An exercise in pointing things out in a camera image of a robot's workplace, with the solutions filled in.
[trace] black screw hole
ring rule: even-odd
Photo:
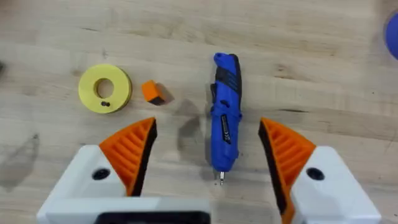
[[[111,106],[109,102],[102,101],[101,106]]]
[[[313,180],[324,180],[325,175],[320,169],[311,167],[307,169],[307,175]]]
[[[103,180],[110,175],[111,171],[106,168],[100,168],[93,172],[93,179],[94,180]]]

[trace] small black hole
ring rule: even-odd
[[[317,168],[311,167],[307,169],[307,175],[313,180],[323,180],[325,179],[325,175],[323,172]]]
[[[101,168],[93,172],[94,180],[103,180],[109,176],[111,171],[109,169]]]

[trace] black label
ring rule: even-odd
[[[221,115],[221,128],[223,129],[224,142],[231,144],[231,135],[229,133],[228,120],[226,114]]]

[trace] ridged orange surface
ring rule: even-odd
[[[148,133],[155,118],[145,119],[116,132],[99,147],[126,186],[127,195],[133,191]]]
[[[268,133],[272,155],[286,199],[287,206],[282,214],[282,223],[288,224],[294,215],[290,190],[316,145],[280,123],[266,118],[262,118],[261,122]]]

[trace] black hole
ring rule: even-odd
[[[220,103],[221,103],[221,104],[224,104],[226,107],[229,108],[229,103],[228,103],[228,101],[226,101],[226,100],[221,100]]]
[[[325,175],[323,172],[317,168],[311,167],[307,169],[307,175],[311,177],[313,180],[323,180],[325,179]]]
[[[109,169],[101,168],[93,172],[94,180],[103,180],[109,176],[111,171]]]

